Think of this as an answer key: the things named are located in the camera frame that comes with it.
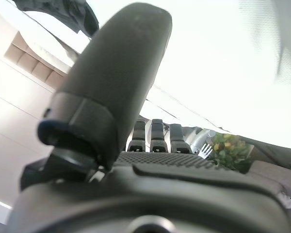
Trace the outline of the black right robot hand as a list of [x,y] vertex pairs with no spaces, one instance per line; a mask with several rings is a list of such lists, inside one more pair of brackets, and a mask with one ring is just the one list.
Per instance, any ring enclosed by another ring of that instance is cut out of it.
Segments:
[[200,149],[198,156],[203,159],[206,159],[209,157],[211,152],[212,152],[212,146],[210,144],[204,144],[202,148]]

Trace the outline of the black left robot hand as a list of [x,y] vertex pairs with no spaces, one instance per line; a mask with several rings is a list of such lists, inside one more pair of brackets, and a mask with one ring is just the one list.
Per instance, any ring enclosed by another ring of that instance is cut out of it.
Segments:
[[99,31],[52,96],[8,233],[290,233],[265,187],[189,153],[125,152],[172,31],[171,15],[130,4]]

